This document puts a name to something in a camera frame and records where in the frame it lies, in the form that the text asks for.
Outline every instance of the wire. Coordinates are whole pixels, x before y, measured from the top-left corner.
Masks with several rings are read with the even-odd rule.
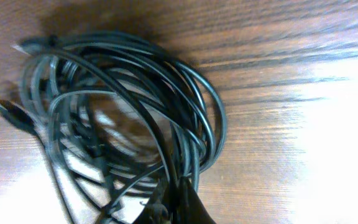
[[[18,48],[31,54],[24,65],[20,85],[22,104],[38,124],[47,128],[45,151],[71,223],[75,219],[60,189],[54,171],[57,166],[65,170],[75,189],[90,205],[108,211],[109,215],[120,209],[119,199],[125,194],[150,195],[153,184],[163,175],[172,195],[177,195],[181,176],[190,177],[197,191],[200,172],[211,167],[222,152],[227,123],[219,95],[194,68],[155,44],[115,31],[27,39]],[[215,130],[198,84],[216,105]],[[137,162],[103,137],[90,107],[90,95],[123,99],[149,130],[161,162]],[[171,146],[167,145],[150,110],[170,122]],[[87,122],[81,118],[83,113]],[[43,144],[41,137],[36,136]],[[79,152],[67,147],[63,140]],[[100,170],[104,181],[74,170],[68,163],[69,156]],[[78,183],[80,180],[106,188],[111,201],[100,206]],[[116,189],[116,180],[124,186]]]

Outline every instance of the black cable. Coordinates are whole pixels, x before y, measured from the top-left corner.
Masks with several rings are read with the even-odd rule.
[[[23,69],[22,104],[38,124],[47,128],[45,150],[70,222],[74,219],[61,193],[54,166],[66,171],[90,205],[111,215],[111,211],[119,209],[119,199],[125,194],[150,195],[162,175],[166,175],[173,197],[178,195],[181,176],[191,177],[197,190],[200,172],[211,167],[222,152],[227,124],[218,94],[205,77],[161,47],[122,32],[94,32],[28,39],[19,48],[32,55]],[[128,90],[124,84],[136,87],[137,91]],[[216,105],[215,130],[207,117],[198,84]],[[131,106],[153,136],[161,162],[151,166],[137,162],[103,137],[90,107],[90,95],[119,96]],[[167,145],[150,109],[169,120],[172,146]],[[88,122],[81,119],[81,111]],[[63,140],[78,151],[72,151]],[[99,169],[104,181],[73,170],[67,161],[69,155]],[[106,188],[111,201],[103,207],[98,205],[79,180]],[[124,186],[115,189],[115,181]]]

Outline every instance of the wooden table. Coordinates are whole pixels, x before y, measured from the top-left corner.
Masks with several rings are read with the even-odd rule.
[[[217,223],[358,223],[358,1],[0,0],[0,98],[17,100],[16,40],[99,29],[160,44],[218,89],[227,142],[199,192]],[[37,143],[0,118],[0,223],[34,219],[65,222]]]

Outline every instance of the brown wooden surface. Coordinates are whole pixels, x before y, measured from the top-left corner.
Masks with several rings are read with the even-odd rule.
[[[199,192],[217,223],[358,223],[358,1],[0,0],[0,97],[17,99],[16,40],[96,29],[152,40],[218,89],[227,143]],[[65,222],[38,145],[0,118],[0,223],[34,218]]]

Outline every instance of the cord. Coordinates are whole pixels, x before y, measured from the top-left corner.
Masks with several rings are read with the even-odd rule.
[[[62,168],[75,189],[94,208],[111,215],[120,209],[124,196],[147,197],[163,175],[172,197],[178,195],[180,177],[190,177],[197,191],[199,175],[211,167],[222,152],[226,138],[224,106],[213,86],[185,62],[163,48],[122,32],[93,32],[57,38],[32,38],[19,43],[31,54],[22,72],[20,96],[24,109],[37,124],[47,128],[44,145],[59,197],[74,223],[55,174]],[[200,84],[216,105],[216,128],[208,119]],[[132,86],[137,91],[129,90]],[[119,96],[139,115],[158,148],[161,162],[137,162],[101,134],[90,95]],[[169,120],[172,146],[150,114],[154,110]],[[87,122],[81,118],[85,112]],[[63,144],[69,141],[79,150]],[[70,167],[68,156],[101,171],[104,182]],[[100,206],[78,183],[79,180],[107,189],[110,202]],[[116,189],[114,181],[124,186]]]

